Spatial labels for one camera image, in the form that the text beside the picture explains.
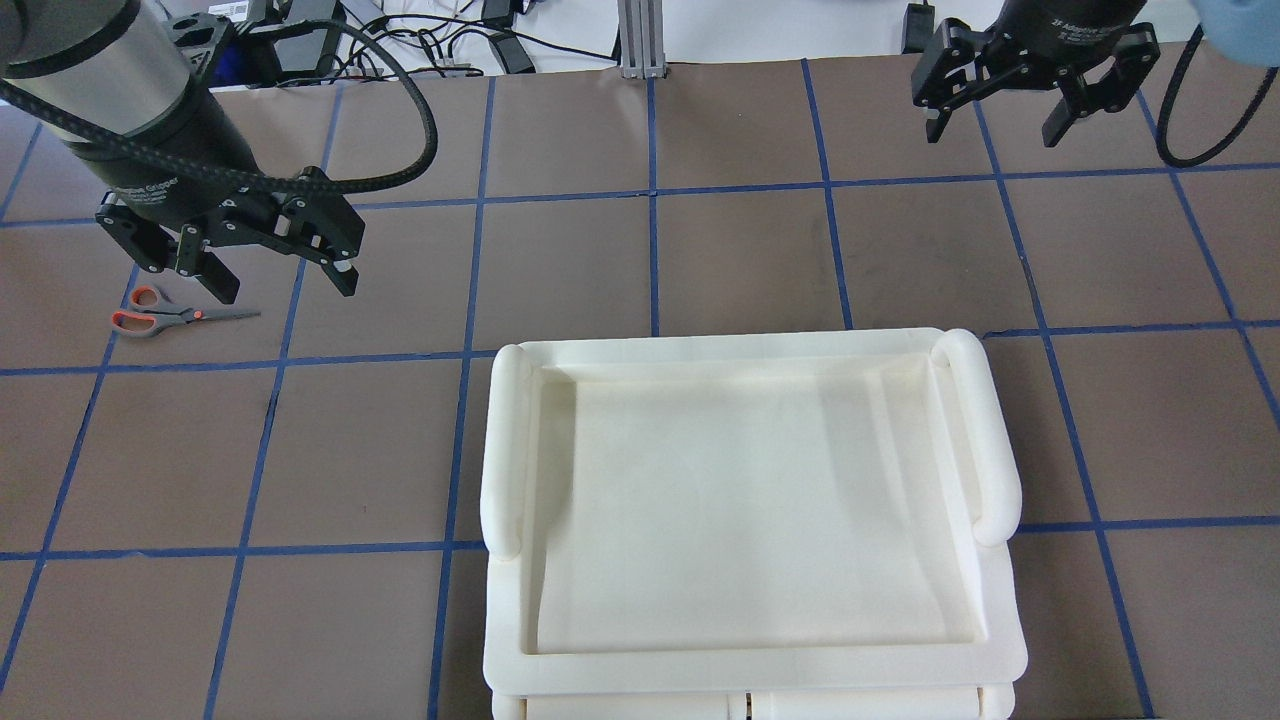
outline metal post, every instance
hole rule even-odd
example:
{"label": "metal post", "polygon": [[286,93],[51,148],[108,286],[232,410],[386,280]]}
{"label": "metal post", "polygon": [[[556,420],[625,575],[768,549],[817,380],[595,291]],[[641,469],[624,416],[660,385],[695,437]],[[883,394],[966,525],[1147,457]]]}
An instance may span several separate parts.
{"label": "metal post", "polygon": [[662,51],[662,0],[618,0],[618,40],[622,77],[667,76]]}

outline tray handle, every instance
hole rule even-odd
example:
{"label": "tray handle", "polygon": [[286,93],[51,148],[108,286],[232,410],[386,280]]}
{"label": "tray handle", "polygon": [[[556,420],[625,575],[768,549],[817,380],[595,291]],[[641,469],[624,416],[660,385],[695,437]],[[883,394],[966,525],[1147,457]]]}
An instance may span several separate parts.
{"label": "tray handle", "polygon": [[964,329],[947,331],[933,345],[929,357],[936,366],[951,368],[960,415],[964,419],[974,466],[978,470],[980,511],[973,524],[979,544],[1004,544],[1018,529],[1023,509],[1023,486],[1009,446],[1009,430],[1000,411],[996,384],[982,342]]}
{"label": "tray handle", "polygon": [[[527,460],[529,420],[525,415],[529,404],[520,386],[530,373],[527,354],[515,345],[499,350],[493,361],[480,483],[480,529],[485,547],[498,560],[516,559],[522,544],[526,480],[522,468]],[[495,409],[502,419],[494,418]]]}

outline blue tape grid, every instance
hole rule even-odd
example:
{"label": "blue tape grid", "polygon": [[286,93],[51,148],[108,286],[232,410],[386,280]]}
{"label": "blue tape grid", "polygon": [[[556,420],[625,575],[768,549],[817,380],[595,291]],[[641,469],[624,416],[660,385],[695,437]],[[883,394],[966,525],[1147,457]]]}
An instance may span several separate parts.
{"label": "blue tape grid", "polygon": [[[481,150],[480,181],[476,197],[407,201],[407,202],[366,202],[356,205],[358,210],[460,206],[460,205],[475,206],[476,222],[475,222],[475,237],[472,246],[471,284],[467,301],[467,325],[466,325],[465,346],[461,351],[434,352],[434,354],[351,355],[351,356],[335,356],[335,357],[289,357],[288,347],[292,337],[293,320],[297,311],[298,299],[301,296],[303,270],[305,270],[303,264],[300,261],[298,272],[294,278],[293,295],[289,302],[289,313],[285,322],[285,331],[284,331],[284,337],[282,340],[280,354],[276,360],[248,361],[248,363],[207,363],[207,364],[111,365],[110,357],[115,346],[115,337],[111,336],[108,340],[102,360],[97,365],[69,366],[69,368],[0,369],[0,377],[63,375],[63,374],[95,375],[93,391],[90,396],[84,416],[81,421],[81,427],[76,437],[76,442],[73,443],[70,459],[68,460],[61,486],[59,487],[58,500],[55,501],[50,521],[46,527],[41,550],[36,552],[0,552],[0,561],[33,562],[31,580],[28,582],[26,593],[23,596],[23,602],[18,614],[18,619],[14,624],[14,630],[9,638],[9,643],[5,650],[3,665],[0,665],[0,691],[3,691],[4,684],[8,679],[14,653],[17,651],[22,635],[22,629],[26,624],[26,619],[29,612],[31,603],[35,597],[41,573],[45,568],[45,564],[50,560],[106,560],[106,559],[120,559],[131,556],[234,557],[236,569],[233,573],[232,587],[228,593],[227,610],[224,615],[221,633],[219,637],[218,653],[215,657],[215,669],[210,678],[210,688],[205,707],[205,716],[211,717],[214,706],[216,703],[220,673],[223,664],[225,661],[227,642],[229,639],[232,623],[234,620],[234,610],[238,597],[239,580],[242,577],[243,564],[246,557],[431,551],[442,553],[439,597],[436,602],[435,642],[433,646],[431,676],[428,687],[428,694],[429,694],[428,715],[430,720],[435,720],[439,714],[440,676],[444,661],[444,628],[448,612],[448,593],[449,593],[449,575],[452,570],[452,555],[454,551],[484,550],[484,543],[481,541],[454,539],[454,528],[457,521],[461,454],[462,454],[463,433],[466,425],[467,391],[470,384],[470,361],[475,357],[492,357],[495,355],[494,350],[475,350],[474,347],[475,304],[479,292],[480,254],[481,254],[481,237],[483,237],[485,205],[646,196],[649,199],[649,241],[650,241],[649,273],[650,273],[650,302],[652,302],[650,320],[652,320],[652,333],[657,336],[659,334],[660,331],[659,272],[658,272],[659,270],[658,199],[659,197],[678,196],[678,195],[778,192],[778,191],[820,188],[823,190],[827,205],[828,231],[831,234],[832,256],[836,265],[836,275],[837,275],[836,282],[837,282],[837,291],[840,293],[841,311],[845,318],[845,327],[851,328],[854,327],[852,313],[849,302],[846,279],[842,272],[844,258],[840,247],[840,236],[838,236],[838,227],[836,223],[832,190],[837,187],[873,187],[873,186],[895,186],[895,184],[934,184],[934,183],[993,181],[1000,191],[1001,201],[1014,240],[1014,245],[1023,263],[1023,270],[1028,282],[1028,288],[1030,291],[1033,306],[1036,310],[1037,327],[1015,328],[1009,331],[993,332],[988,333],[987,337],[991,338],[1039,337],[1041,341],[1043,342],[1046,356],[1048,359],[1050,369],[1053,377],[1055,388],[1057,391],[1064,419],[1066,421],[1068,434],[1071,442],[1073,454],[1075,456],[1076,466],[1080,474],[1082,487],[1084,489],[1085,501],[1088,503],[1089,516],[1091,516],[1088,521],[1079,521],[1079,523],[1024,524],[1019,528],[1019,532],[1028,534],[1085,532],[1085,533],[1093,533],[1096,536],[1098,542],[1098,550],[1103,561],[1103,568],[1107,575],[1107,583],[1112,593],[1112,601],[1115,605],[1116,616],[1120,623],[1121,634],[1124,637],[1125,650],[1129,656],[1130,670],[1134,675],[1134,683],[1139,694],[1139,701],[1142,703],[1143,712],[1148,717],[1153,717],[1155,708],[1151,702],[1149,692],[1147,689],[1147,684],[1142,671],[1142,662],[1137,650],[1137,643],[1133,638],[1133,632],[1129,625],[1128,614],[1125,611],[1124,596],[1120,588],[1119,578],[1116,575],[1115,565],[1111,559],[1111,552],[1107,543],[1107,533],[1126,532],[1126,530],[1147,530],[1147,529],[1176,529],[1176,528],[1275,527],[1280,525],[1280,516],[1257,515],[1257,516],[1221,516],[1221,518],[1103,520],[1098,511],[1097,501],[1093,495],[1092,482],[1089,479],[1089,473],[1088,473],[1088,465],[1076,432],[1075,420],[1071,413],[1070,401],[1068,398],[1066,387],[1062,380],[1061,369],[1057,364],[1057,357],[1053,351],[1053,338],[1061,336],[1075,336],[1075,334],[1234,331],[1239,334],[1242,340],[1249,363],[1257,377],[1260,388],[1266,396],[1267,404],[1271,409],[1271,413],[1276,420],[1277,427],[1280,427],[1280,404],[1277,404],[1276,401],[1275,391],[1270,384],[1266,373],[1262,369],[1258,355],[1253,348],[1252,341],[1247,332],[1248,329],[1253,328],[1280,328],[1280,320],[1277,319],[1243,320],[1239,318],[1235,310],[1235,305],[1231,300],[1230,292],[1228,291],[1226,283],[1221,275],[1221,272],[1217,268],[1211,249],[1207,241],[1204,240],[1203,232],[1199,227],[1199,222],[1196,218],[1192,204],[1188,200],[1187,193],[1179,179],[1180,176],[1188,173],[1275,170],[1280,169],[1280,163],[1240,163],[1240,164],[1224,164],[1224,165],[1207,165],[1207,167],[1201,165],[1197,168],[1187,168],[1187,169],[1128,168],[1128,169],[1105,169],[1105,170],[1005,173],[1000,168],[1000,161],[996,155],[995,145],[992,142],[989,131],[987,128],[986,118],[982,114],[980,104],[975,104],[975,110],[978,114],[978,123],[982,131],[983,142],[987,147],[987,152],[992,164],[992,173],[989,174],[979,173],[979,174],[966,174],[966,176],[940,176],[940,177],[873,178],[873,179],[856,179],[856,181],[833,179],[829,173],[818,97],[814,90],[814,83],[808,60],[801,60],[801,72],[804,76],[805,91],[813,120],[814,140],[822,170],[820,182],[764,183],[764,184],[739,184],[739,186],[718,186],[718,187],[669,187],[669,188],[658,187],[658,152],[657,152],[658,128],[657,128],[655,92],[654,92],[654,81],[649,79],[646,83],[646,99],[648,99],[646,120],[648,120],[648,143],[649,143],[648,147],[649,183],[646,188],[634,190],[634,191],[613,191],[613,192],[576,192],[576,193],[524,195],[524,196],[502,196],[502,197],[489,197],[485,193],[485,183],[488,177],[488,155],[489,155],[489,145],[492,135],[494,92],[495,92],[494,81],[490,78],[486,106],[485,106],[485,127],[484,127],[484,141]],[[342,104],[342,91],[339,88],[338,94],[335,95],[333,114],[330,117],[329,133],[325,141],[325,165],[328,164],[328,159],[333,149],[333,140],[337,129],[340,104]],[[1153,128],[1155,122],[1151,110],[1147,105],[1146,99],[1142,97],[1140,94],[1139,94],[1139,104],[1147,118],[1148,124],[1151,124]],[[72,219],[55,219],[55,220],[18,220],[18,222],[5,220],[9,206],[13,202],[13,199],[17,193],[23,173],[26,172],[31,161],[40,133],[41,133],[40,127],[32,131],[31,138],[27,142],[22,160],[18,164],[14,179],[10,182],[6,190],[3,202],[0,202],[0,228],[40,228],[40,227],[82,225],[93,223],[93,220],[88,218],[72,218]],[[1074,177],[1107,177],[1107,176],[1149,176],[1149,174],[1165,174],[1170,178],[1170,182],[1172,183],[1174,190],[1178,195],[1179,202],[1181,204],[1183,211],[1187,215],[1187,222],[1192,228],[1196,241],[1204,256],[1206,265],[1213,277],[1215,284],[1228,310],[1230,320],[1219,323],[1184,323],[1184,324],[1151,324],[1151,325],[1050,327],[1044,320],[1044,314],[1039,302],[1038,292],[1036,290],[1036,282],[1032,274],[1030,263],[1027,259],[1025,249],[1021,242],[1021,234],[1018,229],[1018,222],[1014,215],[1012,205],[1009,200],[1009,193],[1005,186],[1006,181],[1053,179],[1053,178],[1074,178]],[[137,269],[134,268],[134,270],[129,275],[128,287],[132,287],[136,278],[137,278]],[[449,477],[449,501],[448,501],[444,541],[404,542],[404,543],[315,544],[315,546],[259,546],[259,547],[250,546],[248,538],[252,529],[257,491],[261,484],[261,474],[265,465],[266,451],[270,443],[270,434],[274,424],[276,402],[279,398],[280,388],[283,386],[283,378],[285,370],[296,365],[326,365],[326,364],[347,364],[347,363],[398,363],[398,361],[430,361],[430,360],[457,360],[461,363],[462,368],[458,382],[458,409],[454,423],[453,464],[451,468],[451,477]],[[70,482],[76,471],[76,465],[79,460],[79,451],[81,447],[83,446],[83,439],[87,433],[90,421],[92,420],[93,409],[96,406],[97,397],[100,395],[101,386],[106,375],[116,373],[123,374],[123,373],[156,373],[156,372],[233,372],[233,370],[248,370],[248,369],[264,369],[264,368],[274,368],[276,370],[276,375],[266,416],[264,419],[262,434],[259,445],[259,455],[255,465],[251,493],[246,506],[246,514],[242,525],[239,544],[237,544],[236,547],[116,548],[116,550],[70,550],[70,551],[51,550],[50,546],[52,542],[52,537],[56,530],[61,509],[65,502],[67,493],[69,491]]]}
{"label": "blue tape grid", "polygon": [[991,141],[991,132],[987,128],[987,118],[982,111],[982,104],[974,102],[974,111],[978,115],[978,128],[982,131],[982,141],[987,146],[987,155],[991,158],[991,169],[996,176],[996,187],[1000,191],[1000,201],[1005,209],[1005,218],[1009,222],[1009,232],[1018,250],[1018,258],[1023,264],[1023,273],[1027,277],[1027,290],[1032,296],[1032,307],[1036,313],[1036,325],[1039,331],[1041,342],[1044,345],[1044,355],[1048,359],[1050,373],[1053,377],[1053,387],[1057,391],[1057,400],[1062,407],[1062,419],[1066,421],[1066,432],[1071,441],[1071,452],[1075,455],[1075,466],[1080,474],[1080,486],[1084,491],[1084,500],[1089,507],[1089,519],[1093,523],[1093,536],[1098,542],[1098,552],[1102,557],[1102,568],[1107,577],[1107,585],[1111,589],[1111,601],[1115,606],[1116,619],[1120,623],[1120,635],[1124,639],[1125,653],[1129,656],[1129,669],[1133,673],[1134,685],[1138,691],[1138,701],[1146,717],[1155,717],[1155,708],[1151,702],[1151,693],[1147,689],[1147,679],[1142,670],[1142,659],[1138,655],[1138,643],[1133,638],[1133,629],[1129,625],[1129,612],[1125,609],[1124,593],[1120,589],[1120,577],[1116,574],[1115,562],[1111,557],[1111,546],[1107,542],[1106,529],[1101,527],[1102,514],[1098,511],[1098,501],[1093,495],[1093,482],[1089,478],[1089,466],[1084,459],[1084,450],[1075,427],[1075,416],[1071,413],[1071,402],[1066,397],[1066,384],[1062,380],[1062,370],[1057,364],[1057,354],[1053,351],[1053,338],[1048,333],[1048,323],[1044,322],[1044,307],[1041,305],[1039,291],[1036,288],[1036,278],[1032,274],[1032,265],[1027,258],[1027,249],[1023,245],[1021,232],[1018,229],[1018,219],[1014,217],[1014,206],[1009,199],[1009,188],[1005,184],[1004,173],[1000,169],[1000,159],[996,155],[996,146]]}

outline black cable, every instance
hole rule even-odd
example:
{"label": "black cable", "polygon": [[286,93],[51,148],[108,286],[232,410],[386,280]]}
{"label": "black cable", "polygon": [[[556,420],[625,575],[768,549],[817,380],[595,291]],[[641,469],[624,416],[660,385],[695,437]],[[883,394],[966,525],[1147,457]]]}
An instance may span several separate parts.
{"label": "black cable", "polygon": [[485,31],[483,31],[480,28],[475,28],[475,27],[465,27],[465,28],[454,32],[452,36],[449,36],[449,56],[451,58],[457,58],[457,55],[453,53],[453,47],[454,47],[454,45],[457,45],[458,38],[466,37],[468,35],[479,35],[480,37],[488,40],[490,46],[493,45],[493,37],[488,32],[485,32]]}
{"label": "black cable", "polygon": [[247,173],[234,168],[212,165],[205,161],[192,160],[189,158],[170,155],[155,147],[142,145],[123,135],[114,133],[104,127],[84,120],[83,118],[72,115],[70,113],[50,105],[40,97],[36,97],[35,95],[31,95],[29,92],[26,92],[24,90],[4,81],[0,81],[0,99],[40,120],[56,126],[72,135],[83,137],[90,142],[96,142],[113,152],[128,155],[140,163],[145,163],[154,168],[187,178],[209,178],[261,192],[303,195],[347,195],[356,192],[374,192],[378,190],[397,187],[417,178],[426,172],[426,168],[431,165],[433,160],[435,160],[435,152],[439,149],[439,136],[436,133],[435,118],[431,115],[431,108],[426,104],[426,99],[422,97],[422,91],[419,90],[417,83],[412,81],[410,74],[403,67],[401,67],[399,61],[387,51],[387,49],[378,45],[362,31],[332,19],[301,20],[298,23],[284,26],[278,32],[268,32],[264,35],[265,38],[274,36],[292,37],[300,33],[300,31],[316,31],[325,28],[337,29],[342,33],[349,35],[369,47],[381,61],[387,63],[387,65],[396,73],[396,77],[399,78],[401,83],[404,86],[404,91],[408,92],[410,100],[412,100],[413,105],[417,108],[419,115],[422,118],[422,129],[426,136],[426,142],[422,146],[421,155],[419,155],[419,158],[406,168],[384,176],[342,181],[276,178],[262,173]]}
{"label": "black cable", "polygon": [[[376,19],[371,20],[369,24],[388,23],[388,22],[394,20],[394,19],[449,20],[449,18],[447,18],[444,15],[431,15],[431,14],[425,14],[425,13],[398,13],[398,14],[394,14],[394,15],[383,15],[380,18],[376,18]],[[485,26],[480,20],[463,20],[462,18],[454,18],[452,20],[452,23],[457,23],[457,24],[467,26],[467,27],[488,27],[488,26]],[[577,54],[577,55],[585,55],[588,58],[595,58],[595,59],[599,59],[599,60],[608,60],[611,63],[616,63],[616,60],[613,58],[611,58],[609,55],[602,55],[600,53],[593,53],[590,50],[582,50],[581,47],[568,47],[567,45],[557,45],[554,42],[550,42],[550,41],[547,41],[547,40],[541,40],[539,37],[534,37],[534,36],[526,35],[524,32],[517,32],[515,29],[504,29],[503,32],[515,35],[516,37],[518,37],[521,40],[527,40],[530,42],[541,45],[544,47],[550,47],[552,50],[559,50],[562,53],[573,53],[573,54]]]}
{"label": "black cable", "polygon": [[1262,83],[1258,86],[1258,91],[1253,94],[1253,100],[1249,101],[1249,106],[1244,109],[1244,114],[1236,120],[1235,127],[1231,132],[1226,133],[1217,145],[1210,147],[1204,152],[1196,155],[1194,158],[1178,158],[1169,150],[1169,118],[1174,114],[1174,100],[1178,97],[1178,92],[1183,88],[1183,79],[1187,77],[1187,70],[1190,68],[1192,58],[1196,56],[1196,50],[1199,47],[1201,40],[1204,38],[1204,28],[1196,26],[1196,31],[1192,32],[1190,40],[1187,41],[1187,46],[1183,47],[1183,54],[1178,58],[1178,65],[1174,67],[1174,74],[1169,78],[1169,90],[1165,91],[1165,100],[1160,104],[1160,118],[1156,120],[1156,152],[1160,152],[1160,159],[1172,168],[1192,168],[1206,163],[1217,156],[1219,152],[1226,150],[1229,145],[1235,142],[1235,138],[1244,132],[1248,127],[1249,120],[1253,119],[1253,114],[1258,111],[1258,106],[1262,105],[1262,100],[1266,99],[1267,91],[1271,90],[1271,83],[1276,79],[1276,68],[1267,68],[1266,76],[1262,78]]}

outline scissor blade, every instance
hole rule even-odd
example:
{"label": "scissor blade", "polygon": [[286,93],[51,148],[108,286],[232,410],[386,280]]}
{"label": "scissor blade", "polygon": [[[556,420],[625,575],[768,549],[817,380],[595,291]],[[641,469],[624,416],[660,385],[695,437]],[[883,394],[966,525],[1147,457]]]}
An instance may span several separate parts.
{"label": "scissor blade", "polygon": [[261,315],[259,310],[197,310],[196,320],[236,320]]}

